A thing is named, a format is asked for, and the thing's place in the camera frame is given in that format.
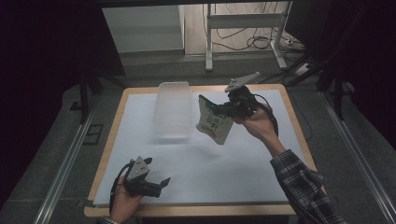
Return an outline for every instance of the person's right hand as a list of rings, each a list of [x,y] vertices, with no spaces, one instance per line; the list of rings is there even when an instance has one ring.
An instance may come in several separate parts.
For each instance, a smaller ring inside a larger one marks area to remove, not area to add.
[[[249,118],[233,118],[233,121],[244,125],[251,135],[260,139],[273,157],[286,150],[277,138],[272,121],[262,109],[258,108],[256,113]]]

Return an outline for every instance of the person's left hand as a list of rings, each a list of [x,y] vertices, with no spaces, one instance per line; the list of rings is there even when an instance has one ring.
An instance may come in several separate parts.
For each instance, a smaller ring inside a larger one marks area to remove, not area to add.
[[[121,176],[114,193],[114,203],[111,209],[110,218],[118,223],[128,220],[136,211],[143,196],[136,195],[132,197],[122,185],[125,176]]]

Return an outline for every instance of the hand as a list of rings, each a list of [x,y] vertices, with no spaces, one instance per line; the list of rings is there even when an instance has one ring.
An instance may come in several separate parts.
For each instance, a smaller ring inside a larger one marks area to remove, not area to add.
[[[244,125],[251,135],[260,139],[273,157],[286,151],[277,138],[272,121],[262,109],[258,108],[256,113],[247,119],[233,118],[233,121]]]
[[[110,218],[118,223],[128,220],[140,204],[143,196],[132,197],[122,185],[125,176],[121,176],[114,195],[114,203],[111,209]]]

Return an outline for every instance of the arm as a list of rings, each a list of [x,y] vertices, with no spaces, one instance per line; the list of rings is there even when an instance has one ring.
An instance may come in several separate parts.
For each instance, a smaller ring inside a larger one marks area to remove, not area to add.
[[[321,190],[323,176],[309,169],[291,150],[283,147],[263,110],[258,109],[250,118],[233,120],[243,124],[268,148],[279,185],[299,218],[308,223],[345,223]]]
[[[103,217],[99,220],[98,224],[122,224],[128,220],[137,209],[143,196],[131,196],[122,185],[124,176],[120,177],[119,184],[117,185],[114,203],[110,217]]]

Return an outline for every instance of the wall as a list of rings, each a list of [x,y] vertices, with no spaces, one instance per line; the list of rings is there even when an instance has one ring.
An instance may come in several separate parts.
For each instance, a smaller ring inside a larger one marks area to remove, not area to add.
[[[184,49],[182,6],[103,9],[119,53]]]

